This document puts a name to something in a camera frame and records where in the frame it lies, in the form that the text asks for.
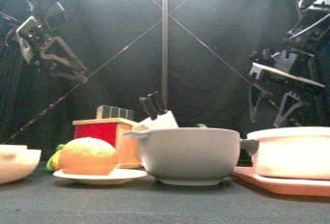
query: white saucer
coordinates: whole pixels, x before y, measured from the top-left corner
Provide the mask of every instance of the white saucer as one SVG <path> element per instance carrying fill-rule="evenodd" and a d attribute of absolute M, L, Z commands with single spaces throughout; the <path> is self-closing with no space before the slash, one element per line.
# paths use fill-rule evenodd
<path fill-rule="evenodd" d="M 149 174 L 142 170 L 115 169 L 111 174 L 106 176 L 64 174 L 62 170 L 56 171 L 54 175 L 83 184 L 121 184 L 146 177 Z"/>

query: knife handle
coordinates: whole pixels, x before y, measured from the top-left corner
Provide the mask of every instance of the knife handle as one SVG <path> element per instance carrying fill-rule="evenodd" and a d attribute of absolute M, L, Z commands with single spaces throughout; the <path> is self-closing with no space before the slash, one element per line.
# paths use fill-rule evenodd
<path fill-rule="evenodd" d="M 151 98 L 151 101 L 154 103 L 154 106 L 157 107 L 159 115 L 163 115 L 167 111 L 162 100 L 161 92 L 157 91 L 155 93 L 150 94 L 149 98 Z"/>
<path fill-rule="evenodd" d="M 143 109 L 145 109 L 147 115 L 150 116 L 151 120 L 157 120 L 158 119 L 158 111 L 154 107 L 151 99 L 142 97 L 139 99 L 139 102 L 142 103 Z"/>

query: wooden tray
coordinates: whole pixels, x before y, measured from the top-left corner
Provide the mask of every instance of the wooden tray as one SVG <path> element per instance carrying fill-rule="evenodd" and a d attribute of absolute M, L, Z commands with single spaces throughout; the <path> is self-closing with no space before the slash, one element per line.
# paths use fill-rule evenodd
<path fill-rule="evenodd" d="M 237 167 L 234 176 L 278 194 L 330 197 L 330 181 L 262 177 L 253 167 Z"/>

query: red container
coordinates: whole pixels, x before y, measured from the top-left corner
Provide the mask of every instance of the red container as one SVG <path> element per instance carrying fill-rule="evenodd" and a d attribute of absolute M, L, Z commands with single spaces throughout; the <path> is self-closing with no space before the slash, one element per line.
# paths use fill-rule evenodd
<path fill-rule="evenodd" d="M 118 168 L 141 167 L 138 140 L 126 137 L 125 133 L 134 129 L 137 122 L 122 119 L 97 119 L 74 121 L 75 138 L 93 137 L 109 142 L 118 151 Z"/>

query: black curtain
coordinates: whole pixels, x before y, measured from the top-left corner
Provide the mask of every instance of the black curtain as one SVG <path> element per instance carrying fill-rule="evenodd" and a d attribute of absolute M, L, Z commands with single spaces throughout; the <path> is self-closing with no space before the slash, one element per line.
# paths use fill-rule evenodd
<path fill-rule="evenodd" d="M 30 0 L 42 22 L 55 1 Z M 47 115 L 11 140 L 43 149 L 43 158 L 74 139 L 73 121 L 94 119 L 99 105 L 134 110 L 137 121 L 146 118 L 138 99 L 162 89 L 162 1 L 62 0 L 70 22 L 48 32 L 64 38 L 89 68 L 90 80 L 51 109 L 77 83 L 50 77 L 24 62 L 16 43 L 6 45 L 11 29 L 3 21 L 3 141 L 46 109 Z M 0 11 L 20 21 L 32 15 L 27 8 L 27 0 L 0 0 Z M 294 0 L 169 0 L 169 11 L 167 103 L 179 125 L 205 123 L 236 129 L 242 137 L 273 127 L 272 106 L 261 110 L 256 124 L 249 120 L 248 56 L 256 49 L 281 50 L 298 21 Z"/>

